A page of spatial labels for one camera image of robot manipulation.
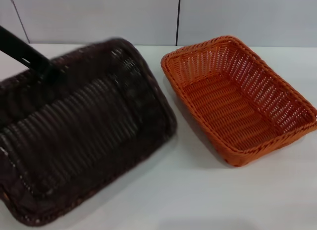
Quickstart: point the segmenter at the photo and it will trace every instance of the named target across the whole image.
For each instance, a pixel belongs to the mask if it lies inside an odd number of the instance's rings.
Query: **woven basket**
[[[148,158],[176,120],[138,51],[123,39],[52,60],[0,83],[0,197],[29,226],[64,215]]]
[[[162,68],[216,150],[239,167],[317,128],[317,111],[240,40],[165,55]]]

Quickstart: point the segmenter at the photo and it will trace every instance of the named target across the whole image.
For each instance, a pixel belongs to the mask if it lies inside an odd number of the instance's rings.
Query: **woven pattern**
[[[53,60],[65,77],[31,71],[1,83],[0,195],[30,226],[47,224],[151,155],[175,117],[145,61],[116,39]]]
[[[240,40],[167,54],[162,68],[220,155],[243,166],[317,129],[317,111]]]

